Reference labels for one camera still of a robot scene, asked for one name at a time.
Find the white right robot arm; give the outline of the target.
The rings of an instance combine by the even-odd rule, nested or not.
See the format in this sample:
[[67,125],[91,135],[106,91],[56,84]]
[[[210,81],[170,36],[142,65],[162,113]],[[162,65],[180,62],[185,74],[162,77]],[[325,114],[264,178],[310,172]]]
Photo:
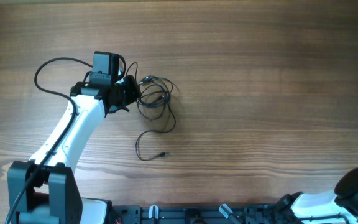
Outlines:
[[333,190],[285,195],[271,212],[274,223],[358,223],[358,167]]

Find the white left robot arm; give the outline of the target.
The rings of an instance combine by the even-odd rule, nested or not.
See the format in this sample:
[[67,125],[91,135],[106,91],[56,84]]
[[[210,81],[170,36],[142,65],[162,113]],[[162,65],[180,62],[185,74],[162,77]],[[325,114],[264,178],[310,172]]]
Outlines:
[[65,98],[68,106],[42,147],[7,173],[6,223],[120,223],[111,201],[83,198],[74,177],[93,131],[107,114],[126,110],[140,96],[119,54],[95,52],[91,70]]

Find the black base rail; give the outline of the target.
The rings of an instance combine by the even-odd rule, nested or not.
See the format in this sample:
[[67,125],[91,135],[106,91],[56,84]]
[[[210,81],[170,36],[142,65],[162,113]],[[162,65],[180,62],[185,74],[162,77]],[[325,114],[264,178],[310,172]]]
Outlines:
[[228,216],[219,207],[140,207],[114,206],[116,223],[122,224],[191,224],[191,223],[243,223],[273,224],[290,223],[278,213],[272,204],[230,206]]

